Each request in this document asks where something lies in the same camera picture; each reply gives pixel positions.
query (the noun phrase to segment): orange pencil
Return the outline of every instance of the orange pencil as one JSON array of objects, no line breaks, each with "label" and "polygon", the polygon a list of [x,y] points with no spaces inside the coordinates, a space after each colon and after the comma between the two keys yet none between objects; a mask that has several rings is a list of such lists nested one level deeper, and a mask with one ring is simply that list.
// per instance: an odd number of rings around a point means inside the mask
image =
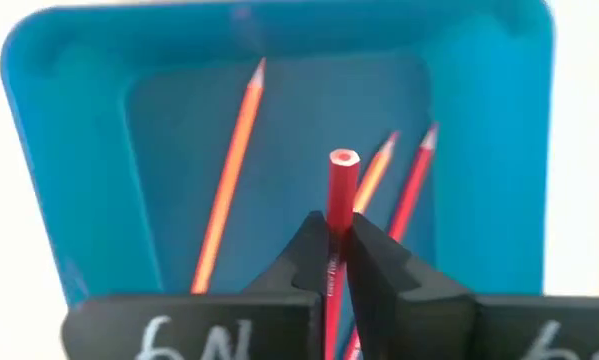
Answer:
[{"label": "orange pencil", "polygon": [[355,194],[355,212],[363,214],[370,203],[372,195],[377,190],[377,186],[381,182],[383,175],[386,173],[388,164],[392,159],[392,150],[395,147],[399,132],[394,131],[390,134],[388,140],[383,144],[381,149],[377,151],[375,157],[372,158],[366,174],[361,179],[361,184]]},{"label": "orange pencil", "polygon": [[252,126],[257,117],[257,109],[264,89],[265,65],[266,59],[263,58],[248,83],[246,94],[241,103],[239,117],[232,133],[228,155],[221,172],[221,179],[212,204],[208,228],[203,239],[197,269],[190,289],[192,294],[203,294],[208,291],[210,277],[221,245],[221,235],[230,212],[230,203],[237,187],[237,180],[248,147]]}]

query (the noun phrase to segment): pencil end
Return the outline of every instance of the pencil end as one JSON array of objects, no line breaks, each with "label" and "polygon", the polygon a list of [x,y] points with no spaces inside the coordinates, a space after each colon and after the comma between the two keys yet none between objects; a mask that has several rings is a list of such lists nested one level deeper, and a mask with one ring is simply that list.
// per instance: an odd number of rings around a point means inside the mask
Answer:
[{"label": "pencil end", "polygon": [[257,70],[255,70],[255,73],[252,75],[250,84],[256,85],[256,86],[263,86],[265,70],[266,70],[266,58],[262,58],[261,61],[259,62],[259,65],[257,65]]},{"label": "pencil end", "polygon": [[388,138],[388,140],[386,140],[386,142],[381,147],[381,152],[387,153],[387,154],[392,153],[392,150],[394,149],[395,144],[397,143],[397,139],[399,139],[399,135],[400,135],[399,131],[393,131],[390,134],[390,137]]},{"label": "pencil end", "polygon": [[359,161],[361,161],[361,158],[354,150],[337,149],[330,153],[330,162],[337,166],[351,167]]},{"label": "pencil end", "polygon": [[438,123],[432,124],[430,130],[426,134],[426,137],[423,138],[421,142],[421,148],[426,150],[434,150],[437,147],[437,129],[439,128]]}]

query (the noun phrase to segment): black holder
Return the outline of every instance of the black holder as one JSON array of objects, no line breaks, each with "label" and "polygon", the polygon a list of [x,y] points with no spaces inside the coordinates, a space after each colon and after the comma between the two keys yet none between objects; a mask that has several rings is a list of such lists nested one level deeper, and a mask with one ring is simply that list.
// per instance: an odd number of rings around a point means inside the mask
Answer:
[{"label": "black holder", "polygon": [[[327,224],[308,215],[240,294],[116,296],[69,312],[72,360],[322,359]],[[355,215],[345,256],[364,359],[599,360],[599,298],[480,296]]]}]

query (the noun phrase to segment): red pencil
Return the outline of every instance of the red pencil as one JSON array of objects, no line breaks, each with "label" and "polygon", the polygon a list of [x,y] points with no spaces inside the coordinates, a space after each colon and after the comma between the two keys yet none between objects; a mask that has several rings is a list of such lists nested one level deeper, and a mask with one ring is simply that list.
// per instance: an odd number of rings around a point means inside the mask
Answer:
[{"label": "red pencil", "polygon": [[[421,186],[423,185],[428,169],[430,168],[437,145],[437,128],[437,123],[432,124],[421,142],[421,145],[419,145],[419,152],[415,157],[410,178],[406,182],[401,199],[399,199],[397,211],[392,220],[390,231],[388,232],[388,235],[396,242],[400,243],[403,235],[406,233],[408,221],[415,208]],[[350,336],[350,341],[348,342],[343,358],[344,360],[356,360],[360,351],[361,343],[359,342],[357,327],[355,327],[352,330],[352,335]]]},{"label": "red pencil", "polygon": [[210,220],[208,228],[203,239],[197,269],[190,292],[192,294],[204,294],[208,291],[210,277],[215,268],[219,246],[221,245],[221,235],[223,234],[228,213],[230,212],[230,203],[237,187],[241,164],[248,148],[250,133],[257,117],[259,102],[263,94],[263,77],[266,66],[266,59],[262,59],[255,70],[254,75],[248,83],[246,94],[241,103],[237,123],[232,133],[228,155],[223,165],[219,186],[215,194],[215,200],[210,211]]},{"label": "red pencil", "polygon": [[331,242],[328,254],[325,360],[333,360],[335,357],[345,270],[345,263],[341,259],[341,250],[343,242],[346,240],[346,234],[352,226],[358,176],[359,155],[356,152],[338,149],[330,153],[326,221],[336,238]]}]

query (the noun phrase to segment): pencil lead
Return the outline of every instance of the pencil lead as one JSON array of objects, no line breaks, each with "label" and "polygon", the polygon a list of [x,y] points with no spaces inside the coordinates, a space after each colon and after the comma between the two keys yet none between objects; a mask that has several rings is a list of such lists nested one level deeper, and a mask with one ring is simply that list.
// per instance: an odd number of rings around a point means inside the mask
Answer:
[{"label": "pencil lead", "polygon": [[438,123],[434,123],[430,127],[430,130],[428,130],[426,137],[423,138],[423,141],[421,142],[422,149],[434,150],[434,148],[437,146],[437,129],[438,128],[439,128]]},{"label": "pencil lead", "polygon": [[257,69],[255,70],[255,73],[252,75],[252,79],[250,80],[250,83],[253,85],[263,86],[265,70],[266,70],[266,58],[262,58],[261,61],[259,62],[259,65],[257,65]]},{"label": "pencil lead", "polygon": [[399,131],[393,131],[390,134],[390,137],[388,138],[388,140],[386,140],[386,142],[381,147],[381,150],[379,150],[379,151],[381,151],[383,153],[392,153],[392,149],[395,147],[395,144],[397,143],[399,134],[400,134]]}]

